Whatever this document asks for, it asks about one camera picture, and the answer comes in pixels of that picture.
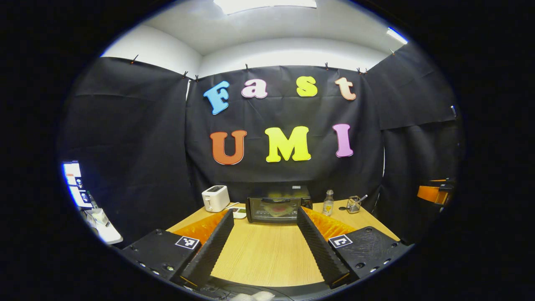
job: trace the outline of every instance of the white wall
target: white wall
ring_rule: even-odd
[[[158,29],[139,25],[120,37],[102,56],[121,57],[195,77],[202,56],[190,46]]]
[[[202,58],[199,77],[249,68],[278,65],[311,65],[356,70],[371,69],[388,54],[347,42],[285,38],[245,43],[221,49]]]

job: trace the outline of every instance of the blue letter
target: blue letter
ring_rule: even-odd
[[[210,104],[212,104],[212,114],[215,115],[224,109],[228,108],[228,103],[223,102],[221,99],[228,99],[228,92],[224,88],[228,88],[230,84],[228,81],[224,80],[214,87],[212,87],[210,90],[204,92],[203,96],[208,97],[208,100],[210,101]]]

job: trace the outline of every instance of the computer monitor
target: computer monitor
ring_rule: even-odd
[[[78,161],[63,161],[63,175],[74,203],[82,209],[92,209],[91,198],[82,180],[80,163]]]

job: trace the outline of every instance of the toaster oven glass door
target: toaster oven glass door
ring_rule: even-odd
[[[253,222],[263,223],[295,223],[297,208],[301,199],[261,199],[249,198],[250,212]]]

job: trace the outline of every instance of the wire mesh cup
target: wire mesh cup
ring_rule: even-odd
[[[354,195],[347,199],[347,212],[357,213],[361,210],[362,199],[358,195]]]

